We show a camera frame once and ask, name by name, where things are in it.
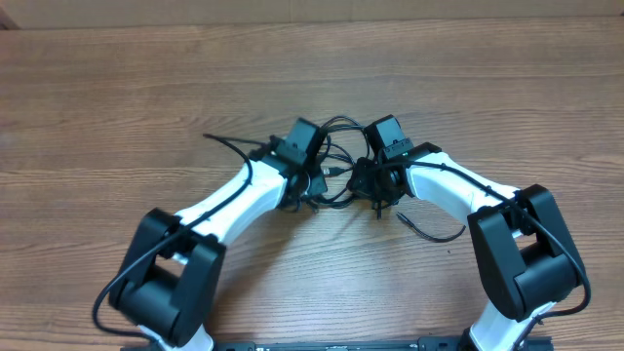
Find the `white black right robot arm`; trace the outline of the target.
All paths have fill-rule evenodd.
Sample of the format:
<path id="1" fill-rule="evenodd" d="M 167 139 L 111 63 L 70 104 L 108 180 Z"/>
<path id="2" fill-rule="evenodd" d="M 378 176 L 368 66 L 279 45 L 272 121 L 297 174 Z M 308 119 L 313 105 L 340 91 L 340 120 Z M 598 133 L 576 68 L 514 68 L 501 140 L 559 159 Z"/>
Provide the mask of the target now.
<path id="1" fill-rule="evenodd" d="M 468 228 L 488 304 L 464 334 L 468 350 L 528 350 L 547 318 L 580 312 L 591 298 L 584 264 L 551 192 L 502 185 L 455 163 L 440 147 L 404 139 L 357 161 L 348 189 L 376 205 L 409 195 Z M 580 307 L 554 310 L 582 287 Z"/>

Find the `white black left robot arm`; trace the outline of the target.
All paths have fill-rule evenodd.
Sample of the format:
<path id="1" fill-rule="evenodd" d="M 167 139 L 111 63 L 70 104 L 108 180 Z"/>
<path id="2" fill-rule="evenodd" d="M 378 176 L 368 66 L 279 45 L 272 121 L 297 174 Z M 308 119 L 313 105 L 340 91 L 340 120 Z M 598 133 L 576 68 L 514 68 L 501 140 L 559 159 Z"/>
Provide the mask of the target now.
<path id="1" fill-rule="evenodd" d="M 145 339 L 147 350 L 212 349 L 204 321 L 228 246 L 260 216 L 298 205 L 313 192 L 330 148 L 324 138 L 272 138 L 200 203 L 175 214 L 151 210 L 94 306 L 107 300 L 136 325 L 118 333 Z"/>

